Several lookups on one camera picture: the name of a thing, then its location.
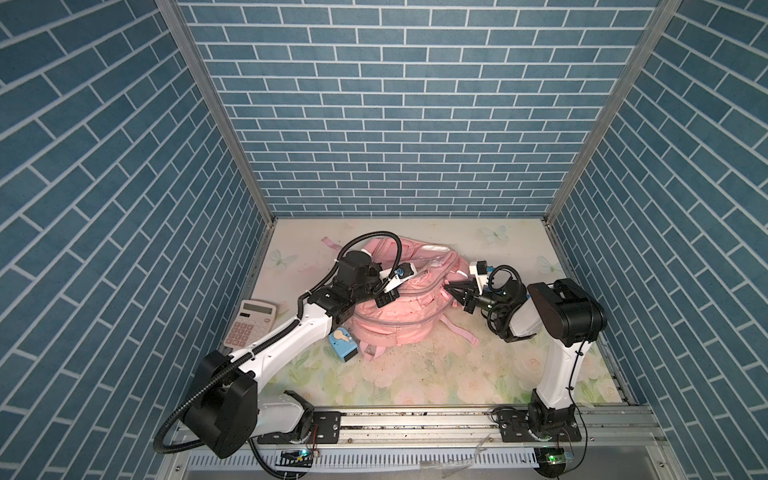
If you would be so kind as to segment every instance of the black cable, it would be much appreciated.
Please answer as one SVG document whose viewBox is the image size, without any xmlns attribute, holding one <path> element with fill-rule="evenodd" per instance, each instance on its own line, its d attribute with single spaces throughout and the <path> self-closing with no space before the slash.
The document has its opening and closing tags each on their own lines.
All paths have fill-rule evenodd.
<svg viewBox="0 0 768 480">
<path fill-rule="evenodd" d="M 495 424 L 501 423 L 501 419 L 498 417 L 498 414 L 501 412 L 512 412 L 512 413 L 520 413 L 519 410 L 517 410 L 515 407 L 511 406 L 498 406 L 495 409 L 491 410 L 490 412 L 486 413 L 486 415 L 489 415 L 491 418 L 491 421 Z"/>
<path fill-rule="evenodd" d="M 258 345 L 251 352 L 246 353 L 239 359 L 224 367 L 224 369 L 214 375 L 202 388 L 184 400 L 181 405 L 179 405 L 173 411 L 173 413 L 171 413 L 168 418 L 165 419 L 163 425 L 161 425 L 157 430 L 157 434 L 154 436 L 154 441 L 152 442 L 152 448 L 154 451 L 164 455 L 168 453 L 178 453 L 183 452 L 184 450 L 196 449 L 197 447 L 205 445 L 202 440 L 193 440 L 191 442 L 179 443 L 176 445 L 165 445 L 163 441 L 165 440 L 165 435 L 170 431 L 170 428 L 174 426 L 174 423 L 176 423 L 176 421 L 181 418 L 181 416 L 192 406 L 193 403 L 197 401 L 197 399 L 208 393 L 210 390 L 218 387 L 219 384 L 225 378 L 227 378 L 228 375 L 231 375 L 232 372 L 237 370 L 241 365 L 252 359 L 254 356 L 258 355 L 260 352 L 264 351 L 266 348 L 280 341 L 283 337 L 291 333 L 291 331 L 293 331 L 293 329 L 298 326 L 299 320 L 295 319 L 291 322 L 290 325 L 288 325 L 288 327 L 277 333 L 275 336 L 265 340 L 264 343 Z"/>
<path fill-rule="evenodd" d="M 397 254 L 395 255 L 395 262 L 392 265 L 392 271 L 389 272 L 389 277 L 392 279 L 397 274 L 397 266 L 400 264 L 400 257 L 402 255 L 402 242 L 400 241 L 400 237 L 395 235 L 392 232 L 388 232 L 386 230 L 377 230 L 375 232 L 370 233 L 364 233 L 363 235 L 360 235 L 359 237 L 355 237 L 351 239 L 347 245 L 341 248 L 339 250 L 339 254 L 336 255 L 336 261 L 333 262 L 333 267 L 328 272 L 327 275 L 323 277 L 322 280 L 320 280 L 315 286 L 310 288 L 309 291 L 302 293 L 299 295 L 299 298 L 296 300 L 296 317 L 301 318 L 304 314 L 304 300 L 309 298 L 313 293 L 315 293 L 320 287 L 325 286 L 326 283 L 328 283 L 328 280 L 331 280 L 333 275 L 336 273 L 336 271 L 339 269 L 339 261 L 344 257 L 344 255 L 347 253 L 347 251 L 352 248 L 356 243 L 362 242 L 363 240 L 368 240 L 369 238 L 373 237 L 389 237 L 395 241 L 395 245 L 397 246 Z M 379 295 L 383 290 L 386 284 L 381 285 L 379 291 L 375 291 L 374 294 Z"/>
<path fill-rule="evenodd" d="M 253 457 L 256 459 L 259 466 L 266 473 L 273 476 L 274 478 L 279 478 L 280 480 L 297 480 L 298 478 L 302 478 L 307 473 L 307 472 L 278 472 L 274 468 L 270 467 L 266 463 L 264 458 L 262 458 L 261 454 L 259 453 L 259 450 L 256 448 L 256 442 L 253 440 L 253 437 L 248 439 L 248 446 L 250 447 L 250 451 L 253 453 Z"/>
<path fill-rule="evenodd" d="M 500 293 L 504 289 L 504 285 L 507 284 L 507 282 L 504 282 L 504 285 L 502 285 L 501 288 L 495 289 L 493 287 L 493 279 L 497 272 L 507 272 L 510 275 L 510 278 L 514 278 L 517 280 L 518 284 L 518 296 L 521 295 L 521 293 L 525 292 L 525 285 L 523 284 L 522 279 L 520 278 L 520 274 L 517 270 L 512 268 L 509 265 L 499 265 L 493 269 L 493 271 L 488 275 L 488 289 L 491 290 L 493 293 Z M 493 332 L 494 335 L 500 336 L 501 338 L 506 337 L 506 332 L 509 330 L 509 323 L 512 320 L 512 316 L 517 312 L 521 306 L 523 306 L 524 302 L 520 302 L 515 304 L 515 301 L 517 298 L 512 299 L 510 302 L 506 303 L 496 303 L 494 306 L 492 306 L 490 309 L 488 309 L 488 315 L 484 315 L 486 319 L 486 324 L 488 325 L 488 329 Z M 496 323 L 498 321 L 501 321 L 501 325 L 497 328 Z"/>
<path fill-rule="evenodd" d="M 396 275 L 396 267 L 400 264 L 400 256 L 402 255 L 402 242 L 400 241 L 400 238 L 395 235 L 392 232 L 384 231 L 384 230 L 377 230 L 375 232 L 370 233 L 364 233 L 363 235 L 360 235 L 357 238 L 352 239 L 347 245 L 342 247 L 342 249 L 339 251 L 339 255 L 336 257 L 336 262 L 333 264 L 333 268 L 330 272 L 328 272 L 325 277 L 323 277 L 322 280 L 320 280 L 317 285 L 312 287 L 309 292 L 303 293 L 299 296 L 298 299 L 298 311 L 296 314 L 296 319 L 292 321 L 290 325 L 288 325 L 287 328 L 283 329 L 279 333 L 277 333 L 275 336 L 270 337 L 269 339 L 265 340 L 264 343 L 259 344 L 254 348 L 251 352 L 246 353 L 245 355 L 241 356 L 239 359 L 235 360 L 234 362 L 230 363 L 224 369 L 222 369 L 220 372 L 218 372 L 215 376 L 213 376 L 208 383 L 206 383 L 202 388 L 197 390 L 194 394 L 190 395 L 186 400 L 184 400 L 169 416 L 167 419 L 165 419 L 165 422 L 160 426 L 160 428 L 157 430 L 157 434 L 154 437 L 154 441 L 152 443 L 152 448 L 156 453 L 160 454 L 169 454 L 169 453 L 178 453 L 183 452 L 185 450 L 195 449 L 197 447 L 201 447 L 204 444 L 202 440 L 193 440 L 191 442 L 185 442 L 185 443 L 179 443 L 176 445 L 165 445 L 163 441 L 165 440 L 165 435 L 168 434 L 170 431 L 170 428 L 176 423 L 178 419 L 181 418 L 181 416 L 192 406 L 193 403 L 195 403 L 201 396 L 208 393 L 213 388 L 216 388 L 225 378 L 227 378 L 229 375 L 232 374 L 237 368 L 239 368 L 241 365 L 243 365 L 248 360 L 252 359 L 254 356 L 256 356 L 258 353 L 264 351 L 266 348 L 274 345 L 276 342 L 280 341 L 283 337 L 288 335 L 293 329 L 295 329 L 300 324 L 300 319 L 302 315 L 304 314 L 304 299 L 308 298 L 311 293 L 314 293 L 317 291 L 321 286 L 325 285 L 328 280 L 333 277 L 333 274 L 336 273 L 336 271 L 339 269 L 339 262 L 338 260 L 341 260 L 342 257 L 344 257 L 344 254 L 352 248 L 355 243 L 361 242 L 363 240 L 367 240 L 369 238 L 373 237 L 390 237 L 394 239 L 395 244 L 397 245 L 397 254 L 395 256 L 395 263 L 392 266 L 392 272 L 389 273 L 389 278 L 393 278 Z"/>
<path fill-rule="evenodd" d="M 583 288 L 580 286 L 578 287 L 579 290 L 588 298 L 589 295 L 587 295 L 587 292 L 584 291 Z M 592 300 L 589 300 L 589 330 L 588 335 L 592 332 L 592 326 L 594 324 L 594 305 L 592 304 Z M 584 348 L 584 344 L 587 342 L 587 339 L 584 339 L 581 342 L 581 345 L 578 347 L 578 352 L 576 352 L 576 361 L 574 362 L 574 368 L 571 369 L 571 377 L 568 379 L 568 397 L 571 399 L 571 403 L 574 404 L 576 407 L 576 412 L 578 412 L 578 418 L 581 420 L 581 426 L 584 427 L 584 454 L 581 456 L 581 460 L 579 460 L 578 464 L 576 464 L 575 467 L 571 468 L 570 470 L 566 470 L 565 472 L 562 472 L 560 475 L 565 475 L 566 473 L 573 472 L 576 468 L 579 468 L 582 463 L 584 463 L 584 459 L 587 458 L 587 447 L 589 446 L 589 432 L 587 431 L 587 423 L 584 421 L 584 417 L 581 416 L 581 409 L 578 408 L 577 403 L 574 401 L 573 396 L 573 389 L 574 387 L 571 386 L 574 380 L 574 373 L 576 372 L 576 365 L 578 365 L 578 357 L 583 356 L 583 352 L 581 349 Z"/>
</svg>

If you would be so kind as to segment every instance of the aluminum frame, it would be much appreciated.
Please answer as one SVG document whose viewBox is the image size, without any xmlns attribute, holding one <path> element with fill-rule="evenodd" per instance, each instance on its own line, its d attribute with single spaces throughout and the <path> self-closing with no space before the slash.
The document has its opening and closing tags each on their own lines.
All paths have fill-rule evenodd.
<svg viewBox="0 0 768 480">
<path fill-rule="evenodd" d="M 566 173 L 565 178 L 563 179 L 563 184 L 554 195 L 552 203 L 549 204 L 547 211 L 544 213 L 544 219 L 548 223 L 553 222 L 562 211 L 565 201 L 576 187 L 578 179 L 592 160 L 592 155 L 594 155 L 600 142 L 603 141 L 603 137 L 605 137 L 606 132 L 608 132 L 611 123 L 613 123 L 616 114 L 624 103 L 624 99 L 627 98 L 630 89 L 632 89 L 632 85 L 634 85 L 637 77 L 640 76 L 640 72 L 643 70 L 645 62 L 650 58 L 650 54 L 653 53 L 654 48 L 656 48 L 656 44 L 659 42 L 659 39 L 661 39 L 661 35 L 664 33 L 667 25 L 669 25 L 670 20 L 672 20 L 674 13 L 677 12 L 677 8 L 680 6 L 681 2 L 682 0 L 660 0 L 659 5 L 650 15 L 648 24 L 646 25 L 645 30 L 643 30 L 640 40 L 632 50 L 629 59 L 627 59 L 627 64 L 624 66 L 624 70 L 621 71 L 621 75 L 619 75 L 618 80 L 616 80 L 616 84 L 608 95 L 605 105 L 600 110 L 597 119 L 595 119 L 592 130 L 589 131 L 587 137 L 584 139 L 584 143 L 581 144 L 581 149 L 578 154 L 576 154 L 571 169 Z"/>
<path fill-rule="evenodd" d="M 558 237 L 557 232 L 554 231 L 551 223 L 548 223 L 546 220 L 542 220 L 541 222 L 544 225 L 544 230 L 547 233 L 547 237 L 549 237 L 549 243 L 552 244 L 554 254 L 560 261 L 560 265 L 563 268 L 563 273 L 566 277 L 572 280 L 577 280 L 576 272 L 574 272 L 574 268 L 571 265 L 571 262 L 568 260 L 568 256 L 565 254 L 565 251 L 561 247 L 560 238 Z M 608 372 L 613 376 L 614 381 L 617 383 L 619 393 L 621 394 L 621 399 L 631 405 L 637 405 L 637 399 L 629 386 L 629 382 L 626 378 L 624 378 L 624 374 L 619 367 L 619 362 L 616 359 L 614 351 L 608 345 L 608 341 L 605 339 L 605 334 L 603 332 L 600 332 L 598 335 L 597 344 L 600 350 L 600 354 L 605 360 L 605 365 L 608 367 Z"/>
<path fill-rule="evenodd" d="M 243 145 L 240 143 L 240 139 L 235 133 L 234 126 L 230 120 L 230 116 L 227 114 L 227 110 L 224 108 L 224 104 L 219 97 L 219 94 L 214 86 L 214 81 L 211 79 L 205 61 L 200 55 L 200 50 L 197 49 L 194 38 L 192 37 L 192 31 L 187 25 L 187 21 L 184 19 L 184 14 L 181 11 L 176 0 L 156 0 L 157 7 L 160 9 L 160 14 L 163 16 L 170 36 L 176 41 L 176 46 L 181 52 L 181 56 L 184 57 L 184 61 L 187 63 L 187 67 L 190 70 L 190 74 L 194 80 L 195 85 L 200 90 L 200 94 L 203 95 L 203 100 L 210 110 L 210 114 L 219 128 L 221 137 L 224 139 L 224 143 L 227 144 L 227 148 L 232 155 L 237 170 L 245 181 L 246 187 L 250 192 L 253 201 L 256 203 L 259 212 L 268 227 L 271 227 L 275 221 L 275 216 L 270 209 L 270 205 L 267 203 L 266 198 L 261 192 L 259 183 L 256 180 L 256 175 L 253 173 L 253 168 L 250 166 L 248 157 L 246 156 Z"/>
<path fill-rule="evenodd" d="M 487 452 L 501 451 L 510 447 L 546 447 L 554 442 L 504 443 L 498 425 L 489 416 L 496 406 L 410 406 L 410 407 L 318 407 L 318 410 L 333 410 L 342 413 L 339 443 L 321 445 L 320 450 L 334 452 L 359 452 L 360 449 L 381 452 L 412 451 L 413 449 L 456 449 L 474 448 L 483 444 Z M 679 476 L 674 457 L 670 457 L 669 444 L 649 406 L 605 405 L 581 409 L 587 425 L 589 446 L 643 446 L 659 475 L 660 480 L 684 478 Z M 182 427 L 177 431 L 174 442 L 183 442 L 194 437 Z M 244 446 L 239 452 L 248 452 Z M 187 470 L 190 453 L 187 451 L 172 455 L 157 478 L 181 480 Z M 252 465 L 243 465 L 243 471 L 253 470 Z"/>
<path fill-rule="evenodd" d="M 237 318 L 237 314 L 240 311 L 240 304 L 243 302 L 243 300 L 248 300 L 253 293 L 253 288 L 256 286 L 256 281 L 259 279 L 261 267 L 264 266 L 264 260 L 266 260 L 266 251 L 270 248 L 270 243 L 272 243 L 272 235 L 275 233 L 276 226 L 277 219 L 275 219 L 271 225 L 267 225 L 264 231 L 261 233 L 261 238 L 259 239 L 259 247 L 256 249 L 256 253 L 253 255 L 253 260 L 251 261 L 250 268 L 248 269 L 248 277 L 246 277 L 245 282 L 243 283 L 243 288 L 240 290 L 240 295 L 237 297 L 237 301 L 235 302 L 232 311 L 230 312 L 230 318 L 227 320 L 227 329 L 224 330 L 225 332 L 230 331 L 232 323 L 234 323 L 235 319 Z M 221 341 L 219 342 L 218 350 L 222 353 L 229 353 L 232 351 L 232 349 L 224 346 L 224 337 L 222 337 Z"/>
</svg>

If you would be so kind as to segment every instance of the floral tablecloth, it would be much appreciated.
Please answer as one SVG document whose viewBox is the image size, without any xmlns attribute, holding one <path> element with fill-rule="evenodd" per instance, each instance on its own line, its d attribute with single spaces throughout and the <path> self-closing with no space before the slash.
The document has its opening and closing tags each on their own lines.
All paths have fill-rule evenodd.
<svg viewBox="0 0 768 480">
<path fill-rule="evenodd" d="M 280 220 L 253 298 L 278 305 L 277 323 L 286 321 L 295 312 L 296 298 L 333 264 L 336 251 L 321 239 L 343 245 L 372 230 L 447 245 L 468 260 L 507 263 L 526 283 L 564 276 L 538 220 Z M 292 389 L 323 406 L 528 402 L 543 374 L 546 332 L 505 343 L 488 330 L 479 312 L 449 309 L 446 316 L 480 343 L 472 347 L 439 323 L 420 343 L 387 349 L 372 362 L 358 355 L 344 363 L 323 340 L 280 370 L 263 393 Z M 574 397 L 592 404 L 621 401 L 596 347 L 586 355 Z"/>
</svg>

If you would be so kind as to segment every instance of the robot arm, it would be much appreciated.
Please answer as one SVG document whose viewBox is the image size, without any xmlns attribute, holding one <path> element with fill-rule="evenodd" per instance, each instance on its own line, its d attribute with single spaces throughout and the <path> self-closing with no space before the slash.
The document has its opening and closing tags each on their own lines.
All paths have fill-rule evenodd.
<svg viewBox="0 0 768 480">
<path fill-rule="evenodd" d="M 398 244 L 394 270 L 382 272 L 369 254 L 347 251 L 354 243 L 384 235 L 395 238 Z M 187 400 L 155 436 L 155 451 L 174 453 L 207 445 L 220 458 L 226 458 L 253 435 L 285 432 L 291 439 L 303 439 L 314 407 L 295 392 L 273 398 L 261 398 L 259 393 L 278 370 L 346 321 L 357 303 L 376 300 L 378 306 L 384 306 L 398 298 L 397 286 L 415 275 L 412 263 L 399 263 L 399 245 L 399 238 L 389 232 L 357 237 L 342 248 L 326 278 L 300 296 L 295 317 L 229 356 L 209 353 L 195 372 Z M 177 419 L 200 440 L 165 445 L 164 437 Z"/>
<path fill-rule="evenodd" d="M 510 278 L 493 288 L 494 273 L 507 270 Z M 571 391 L 578 378 L 584 354 L 606 326 L 600 304 L 569 279 L 552 284 L 528 285 L 528 297 L 517 272 L 509 266 L 488 266 L 472 262 L 473 280 L 450 283 L 451 293 L 464 310 L 479 306 L 488 327 L 506 342 L 529 339 L 543 326 L 548 333 L 549 351 L 544 376 L 531 394 L 528 420 L 539 438 L 557 435 L 563 425 L 574 423 Z"/>
</svg>

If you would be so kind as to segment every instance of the brick wall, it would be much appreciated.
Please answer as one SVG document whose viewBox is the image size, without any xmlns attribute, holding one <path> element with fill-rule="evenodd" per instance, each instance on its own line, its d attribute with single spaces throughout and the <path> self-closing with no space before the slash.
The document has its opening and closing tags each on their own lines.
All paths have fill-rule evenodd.
<svg viewBox="0 0 768 480">
<path fill-rule="evenodd" d="M 152 476 L 263 222 L 152 0 L 0 3 L 0 478 Z"/>
<path fill-rule="evenodd" d="M 689 478 L 768 478 L 766 24 L 684 0 L 555 225 Z"/>
<path fill-rule="evenodd" d="M 280 216 L 541 216 L 657 0 L 183 0 Z"/>
</svg>

